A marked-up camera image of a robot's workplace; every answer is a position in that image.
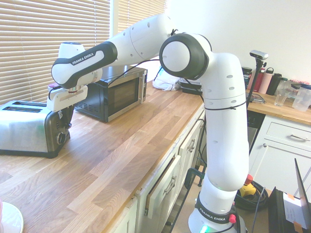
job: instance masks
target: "toaster knob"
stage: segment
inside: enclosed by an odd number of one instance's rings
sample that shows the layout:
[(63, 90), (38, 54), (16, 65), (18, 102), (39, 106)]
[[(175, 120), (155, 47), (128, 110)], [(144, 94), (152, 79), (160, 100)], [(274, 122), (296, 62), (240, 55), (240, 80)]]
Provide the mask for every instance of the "toaster knob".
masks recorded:
[(65, 142), (66, 140), (66, 134), (60, 132), (58, 135), (57, 135), (57, 144), (58, 145), (61, 145)]

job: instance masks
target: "franka emika robot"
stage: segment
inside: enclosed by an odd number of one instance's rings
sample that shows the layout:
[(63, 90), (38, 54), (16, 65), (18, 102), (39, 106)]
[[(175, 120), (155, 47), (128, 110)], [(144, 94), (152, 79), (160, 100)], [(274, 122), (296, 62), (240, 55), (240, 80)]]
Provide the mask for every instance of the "franka emika robot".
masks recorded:
[(83, 100), (87, 84), (102, 77), (102, 67), (137, 64), (159, 55), (163, 69), (176, 77), (200, 78), (207, 120), (207, 172), (196, 207), (189, 217), (192, 233), (246, 232), (232, 205), (248, 173), (245, 85), (238, 58), (213, 53), (199, 34), (177, 33), (164, 14), (144, 19), (107, 41), (85, 50), (60, 45), (52, 77), (61, 88), (49, 93), (52, 111)]

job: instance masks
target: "green light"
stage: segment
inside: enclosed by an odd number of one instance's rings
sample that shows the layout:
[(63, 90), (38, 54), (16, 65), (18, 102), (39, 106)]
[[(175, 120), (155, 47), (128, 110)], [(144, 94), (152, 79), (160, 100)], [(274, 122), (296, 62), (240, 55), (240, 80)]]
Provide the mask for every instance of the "green light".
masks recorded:
[(206, 233), (209, 231), (209, 227), (207, 225), (204, 225), (201, 230), (200, 230), (200, 233)]

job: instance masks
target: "window blind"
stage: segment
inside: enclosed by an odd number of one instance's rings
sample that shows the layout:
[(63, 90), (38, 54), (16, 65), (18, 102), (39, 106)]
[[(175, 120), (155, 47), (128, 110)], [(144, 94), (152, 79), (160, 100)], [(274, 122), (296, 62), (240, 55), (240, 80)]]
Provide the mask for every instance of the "window blind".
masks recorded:
[(109, 38), (109, 0), (2, 0), (0, 105), (46, 101), (64, 41), (89, 49)]
[(119, 0), (118, 32), (167, 8), (168, 0)]

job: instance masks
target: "laptop screen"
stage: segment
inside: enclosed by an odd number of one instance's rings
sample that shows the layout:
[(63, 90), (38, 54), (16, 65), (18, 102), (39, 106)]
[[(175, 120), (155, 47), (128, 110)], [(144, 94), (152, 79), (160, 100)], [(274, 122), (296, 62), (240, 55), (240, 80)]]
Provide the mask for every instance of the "laptop screen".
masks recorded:
[(303, 181), (301, 179), (301, 175), (299, 172), (297, 160), (295, 159), (295, 166), (296, 166), (296, 174), (297, 174), (297, 180), (298, 180), (298, 190), (299, 190), (299, 195), (300, 195), (300, 202), (301, 202), (301, 208), (302, 208), (302, 213), (303, 217), (305, 219), (305, 223), (307, 226), (307, 229), (311, 229), (311, 210), (310, 210), (310, 205), (308, 202), (306, 190), (303, 186)]

